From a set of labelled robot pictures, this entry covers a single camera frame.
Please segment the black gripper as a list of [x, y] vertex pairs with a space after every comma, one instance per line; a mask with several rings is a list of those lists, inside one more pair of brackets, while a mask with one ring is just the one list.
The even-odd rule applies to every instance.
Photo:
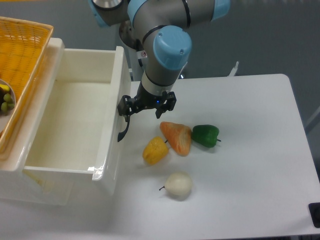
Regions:
[[161, 95], [153, 95], [144, 88], [141, 82], [137, 95], [135, 97], [123, 95], [117, 105], [117, 110], [127, 123], [130, 122], [130, 117], [133, 114], [149, 109], [156, 109], [155, 115], [159, 119], [163, 113], [172, 111], [176, 102], [176, 95], [173, 91], [163, 91]]

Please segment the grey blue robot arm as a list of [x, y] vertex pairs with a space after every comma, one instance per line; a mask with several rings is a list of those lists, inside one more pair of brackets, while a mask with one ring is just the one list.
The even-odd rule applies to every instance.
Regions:
[[224, 17], [229, 0], [91, 0], [89, 5], [101, 26], [129, 21], [147, 55], [135, 97], [125, 95], [117, 109], [130, 121], [133, 114], [155, 109], [157, 118], [172, 111], [172, 87], [189, 60], [192, 40], [186, 29]]

